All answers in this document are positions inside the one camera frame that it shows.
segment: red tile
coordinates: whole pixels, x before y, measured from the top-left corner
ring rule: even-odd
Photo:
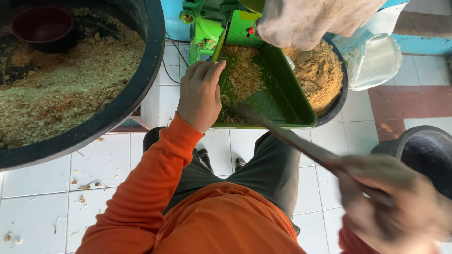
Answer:
[[[395,85],[380,85],[370,88],[368,92],[375,121],[397,119],[394,112],[398,98]]]
[[[380,142],[398,138],[405,131],[402,119],[375,121]]]
[[[398,101],[394,110],[398,117],[395,119],[428,118],[423,86],[398,85],[396,89]]]
[[[425,86],[424,97],[427,104],[428,117],[440,118],[452,116],[452,86]]]
[[[420,85],[377,86],[369,89],[369,98],[376,121],[428,117]]]

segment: knee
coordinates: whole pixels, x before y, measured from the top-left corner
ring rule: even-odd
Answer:
[[[152,144],[156,143],[160,139],[159,131],[163,128],[166,127],[156,127],[146,133],[143,138],[143,152],[147,151]]]

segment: orange long-sleeve shirt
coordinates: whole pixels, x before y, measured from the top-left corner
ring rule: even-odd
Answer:
[[[162,215],[203,136],[176,114],[107,201],[105,213],[96,216],[97,223],[87,229],[77,253],[304,254],[284,213],[237,184],[206,186]],[[341,232],[341,246],[354,253],[355,245],[343,234],[353,233]],[[356,250],[363,253],[362,247]]]

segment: black sock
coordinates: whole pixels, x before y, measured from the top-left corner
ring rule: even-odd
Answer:
[[[212,170],[212,166],[210,165],[209,153],[207,152],[207,149],[202,148],[201,150],[198,151],[198,154],[199,158],[202,161],[204,161],[204,163],[210,170]]]
[[[242,158],[237,158],[235,160],[235,171],[237,172],[239,169],[243,168],[245,166],[246,162]]]

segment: black plastic tub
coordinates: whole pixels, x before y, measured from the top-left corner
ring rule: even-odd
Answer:
[[[14,1],[0,2],[0,25],[25,8],[52,4],[61,8],[101,9],[136,30],[146,49],[135,75],[124,90],[88,121],[58,136],[28,146],[0,151],[0,171],[59,158],[94,141],[120,125],[139,106],[157,76],[165,47],[165,23],[160,0]]]
[[[315,127],[322,126],[331,120],[335,118],[339,112],[342,110],[342,107],[345,104],[345,100],[347,99],[348,94],[348,74],[347,74],[347,66],[345,65],[344,59],[342,58],[341,53],[339,52],[339,49],[336,47],[336,45],[329,39],[327,36],[324,36],[323,39],[331,46],[333,46],[333,51],[336,53],[336,55],[339,58],[339,61],[342,62],[342,73],[344,74],[344,77],[342,79],[342,89],[340,91],[339,96],[334,101],[333,105],[326,111],[326,113],[323,116],[320,116],[317,118],[317,125]]]
[[[371,154],[391,155],[426,175],[435,188],[452,199],[452,136],[433,126],[418,126],[399,138],[378,144]]]

